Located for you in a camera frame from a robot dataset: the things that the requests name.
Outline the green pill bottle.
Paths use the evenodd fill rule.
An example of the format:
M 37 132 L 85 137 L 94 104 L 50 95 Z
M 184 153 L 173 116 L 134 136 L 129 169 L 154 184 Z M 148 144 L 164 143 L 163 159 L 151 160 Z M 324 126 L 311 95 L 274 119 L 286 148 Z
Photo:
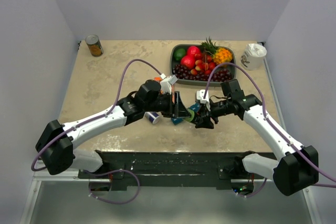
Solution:
M 190 116 L 184 118 L 183 120 L 192 124 L 197 124 L 199 122 L 199 115 L 197 114 L 197 112 L 190 110 L 189 114 Z

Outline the teal weekly pill organizer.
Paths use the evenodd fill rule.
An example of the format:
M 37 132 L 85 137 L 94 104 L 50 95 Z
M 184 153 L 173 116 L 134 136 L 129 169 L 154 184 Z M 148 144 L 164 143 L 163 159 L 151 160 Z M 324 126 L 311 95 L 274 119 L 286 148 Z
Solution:
M 197 112 L 200 109 L 200 105 L 195 103 L 191 105 L 188 109 L 194 112 Z M 171 118 L 171 122 L 173 123 L 173 125 L 178 125 L 183 122 L 183 119 L 182 118 Z

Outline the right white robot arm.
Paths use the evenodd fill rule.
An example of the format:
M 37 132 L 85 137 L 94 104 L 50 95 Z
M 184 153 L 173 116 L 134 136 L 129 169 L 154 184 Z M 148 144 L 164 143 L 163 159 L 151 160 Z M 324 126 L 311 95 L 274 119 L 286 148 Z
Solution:
M 318 152 L 292 138 L 264 109 L 253 94 L 245 95 L 234 79 L 221 84 L 225 98 L 212 102 L 205 90 L 195 94 L 200 110 L 192 119 L 196 128 L 213 129 L 218 118 L 236 115 L 252 127 L 272 150 L 275 158 L 266 158 L 253 151 L 235 157 L 234 173 L 239 178 L 257 174 L 271 179 L 277 189 L 290 196 L 319 180 Z

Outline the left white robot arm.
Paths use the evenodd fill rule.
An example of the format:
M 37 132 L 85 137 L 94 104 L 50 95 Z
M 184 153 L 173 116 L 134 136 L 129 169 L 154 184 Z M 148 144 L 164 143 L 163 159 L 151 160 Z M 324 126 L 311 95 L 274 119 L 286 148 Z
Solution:
M 160 112 L 166 118 L 191 117 L 180 93 L 173 91 L 172 85 L 148 80 L 105 111 L 65 124 L 58 120 L 49 122 L 35 149 L 50 175 L 58 175 L 73 167 L 103 178 L 108 174 L 109 165 L 96 151 L 83 152 L 77 148 L 106 131 L 142 119 L 147 112 Z

